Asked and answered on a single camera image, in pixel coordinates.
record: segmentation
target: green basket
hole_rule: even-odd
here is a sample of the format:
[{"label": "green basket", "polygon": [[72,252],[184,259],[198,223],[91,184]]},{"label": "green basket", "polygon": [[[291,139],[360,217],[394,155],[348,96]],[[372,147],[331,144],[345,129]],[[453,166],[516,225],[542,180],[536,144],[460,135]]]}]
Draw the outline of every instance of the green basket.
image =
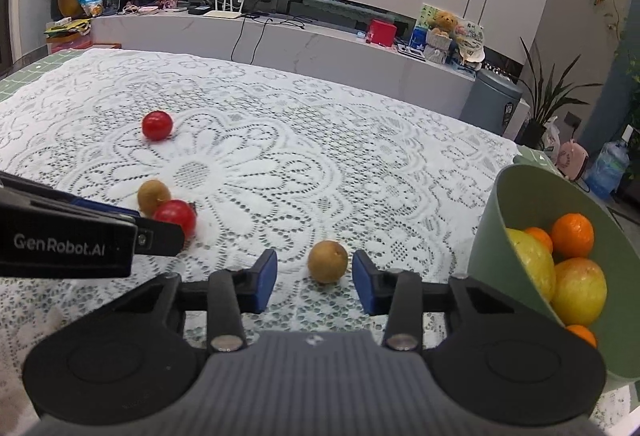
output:
[{"label": "green basket", "polygon": [[589,258],[607,278],[607,302],[589,328],[607,365],[608,391],[640,378],[640,259],[606,210],[547,169],[509,166],[495,180],[474,239],[468,273],[560,322],[529,279],[505,227],[549,231],[560,216],[576,212],[593,224],[595,243]]}]

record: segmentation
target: red tomato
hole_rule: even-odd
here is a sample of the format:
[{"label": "red tomato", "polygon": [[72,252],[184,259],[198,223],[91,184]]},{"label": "red tomato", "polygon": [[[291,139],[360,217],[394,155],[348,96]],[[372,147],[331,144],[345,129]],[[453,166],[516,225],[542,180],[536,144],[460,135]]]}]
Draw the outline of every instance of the red tomato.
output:
[{"label": "red tomato", "polygon": [[191,205],[182,200],[164,202],[156,209],[154,219],[180,225],[184,232],[184,239],[189,239],[196,230],[196,212]]},{"label": "red tomato", "polygon": [[142,119],[142,134],[149,140],[164,140],[173,127],[174,121],[164,111],[152,111]]}]

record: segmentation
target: wall socket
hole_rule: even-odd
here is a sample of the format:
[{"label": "wall socket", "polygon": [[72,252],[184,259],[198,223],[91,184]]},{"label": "wall socket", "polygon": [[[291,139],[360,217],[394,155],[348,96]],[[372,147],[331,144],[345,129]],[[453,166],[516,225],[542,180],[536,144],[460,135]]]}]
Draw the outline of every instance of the wall socket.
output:
[{"label": "wall socket", "polygon": [[578,127],[580,127],[581,123],[582,123],[582,119],[580,117],[578,117],[577,115],[574,115],[570,111],[566,113],[566,117],[564,118],[564,124],[569,126],[571,129],[575,131],[576,129],[578,129]]}]

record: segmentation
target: plastic bag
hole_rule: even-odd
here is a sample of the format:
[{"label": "plastic bag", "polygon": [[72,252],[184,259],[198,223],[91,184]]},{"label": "plastic bag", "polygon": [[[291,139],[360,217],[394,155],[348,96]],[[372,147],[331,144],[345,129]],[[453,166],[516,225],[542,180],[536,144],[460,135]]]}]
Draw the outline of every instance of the plastic bag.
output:
[{"label": "plastic bag", "polygon": [[102,0],[78,0],[84,13],[90,18],[102,15]]},{"label": "plastic bag", "polygon": [[560,130],[555,122],[558,117],[551,117],[545,124],[546,130],[542,135],[542,145],[545,155],[549,157],[553,163],[558,161],[558,153],[560,152]]}]

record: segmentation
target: gray trash bin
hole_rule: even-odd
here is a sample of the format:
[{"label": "gray trash bin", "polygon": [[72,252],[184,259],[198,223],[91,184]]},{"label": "gray trash bin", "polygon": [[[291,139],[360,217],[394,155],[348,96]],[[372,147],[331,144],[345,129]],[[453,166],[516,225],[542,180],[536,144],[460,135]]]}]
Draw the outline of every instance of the gray trash bin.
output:
[{"label": "gray trash bin", "polygon": [[460,120],[502,136],[518,107],[522,89],[489,70],[480,70]]}]

